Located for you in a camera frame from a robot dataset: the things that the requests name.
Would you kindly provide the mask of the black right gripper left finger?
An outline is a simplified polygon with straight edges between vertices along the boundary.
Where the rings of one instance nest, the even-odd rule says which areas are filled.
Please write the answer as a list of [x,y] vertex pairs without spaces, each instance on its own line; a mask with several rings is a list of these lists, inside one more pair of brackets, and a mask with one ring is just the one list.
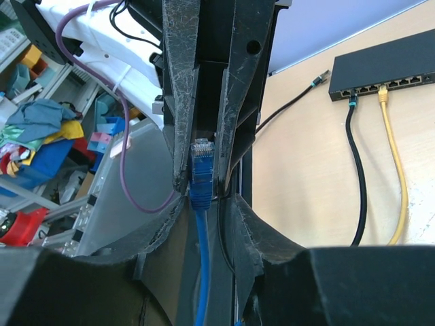
[[91,256],[1,250],[2,325],[174,325],[187,198]]

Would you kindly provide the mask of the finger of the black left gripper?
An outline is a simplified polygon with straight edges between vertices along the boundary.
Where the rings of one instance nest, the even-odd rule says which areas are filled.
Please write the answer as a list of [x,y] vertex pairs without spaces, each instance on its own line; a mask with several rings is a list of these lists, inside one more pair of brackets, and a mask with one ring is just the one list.
[[164,128],[172,152],[173,189],[185,194],[198,69],[195,53],[200,1],[163,1]]
[[254,80],[262,51],[270,31],[274,1],[235,1],[230,39],[228,67],[223,76],[221,103],[217,121],[217,158],[215,163],[216,194],[223,196],[230,183],[231,172],[254,141],[254,132],[239,122]]

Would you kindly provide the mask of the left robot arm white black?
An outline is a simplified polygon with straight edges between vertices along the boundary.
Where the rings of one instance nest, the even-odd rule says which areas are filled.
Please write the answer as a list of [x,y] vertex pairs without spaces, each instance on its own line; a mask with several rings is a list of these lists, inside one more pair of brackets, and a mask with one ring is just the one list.
[[173,187],[191,175],[190,145],[215,143],[223,196],[252,146],[279,7],[275,1],[13,1],[31,42],[93,74],[162,130]]

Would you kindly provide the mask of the black ethernet cable teal plug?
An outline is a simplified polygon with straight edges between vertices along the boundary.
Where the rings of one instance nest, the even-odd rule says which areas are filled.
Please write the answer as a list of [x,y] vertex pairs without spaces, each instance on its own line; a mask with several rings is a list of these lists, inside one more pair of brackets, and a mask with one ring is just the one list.
[[[269,122],[271,122],[276,116],[283,113],[286,109],[297,103],[300,99],[302,99],[305,95],[307,95],[313,88],[316,88],[318,85],[323,84],[326,82],[328,76],[331,74],[331,71],[329,69],[325,70],[322,74],[318,75],[311,84],[303,90],[298,96],[293,98],[291,101],[287,102],[280,108],[278,108],[275,112],[273,112],[271,115],[269,115],[263,122],[259,124],[259,126],[256,128],[255,134],[260,132]],[[364,230],[366,227],[366,218],[367,218],[367,210],[368,210],[368,194],[367,194],[367,188],[366,188],[366,178],[364,174],[364,167],[362,164],[362,160],[360,157],[360,153],[358,151],[358,147],[355,144],[355,140],[351,131],[351,119],[353,117],[353,113],[355,112],[355,109],[358,105],[358,96],[355,94],[354,91],[351,92],[350,100],[349,100],[349,111],[346,117],[345,121],[345,132],[347,136],[347,140],[349,143],[350,150],[353,155],[357,175],[358,175],[358,185],[359,185],[359,191],[360,191],[360,213],[358,218],[358,225],[355,231],[355,236],[353,237],[351,246],[352,247],[358,247],[360,246],[362,237],[364,235]],[[220,213],[220,203],[221,200],[218,200],[217,202],[217,236],[220,244],[220,249],[224,258],[224,261],[226,262],[227,267],[229,270],[235,274],[234,270],[234,264],[231,262],[231,258],[228,254],[228,249],[226,246],[226,239],[223,232],[224,224],[221,219],[221,213]]]

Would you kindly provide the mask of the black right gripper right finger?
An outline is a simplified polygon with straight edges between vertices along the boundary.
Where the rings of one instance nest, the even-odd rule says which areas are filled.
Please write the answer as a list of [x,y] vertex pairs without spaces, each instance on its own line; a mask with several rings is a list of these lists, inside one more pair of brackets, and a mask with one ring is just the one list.
[[247,325],[433,325],[434,247],[306,249],[227,200]]

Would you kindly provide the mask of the small black network switch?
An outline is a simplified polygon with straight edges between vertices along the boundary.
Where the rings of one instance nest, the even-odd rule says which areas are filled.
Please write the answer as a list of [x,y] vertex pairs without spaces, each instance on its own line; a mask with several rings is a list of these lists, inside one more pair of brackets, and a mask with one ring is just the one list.
[[331,101],[434,83],[434,30],[337,56],[330,76]]

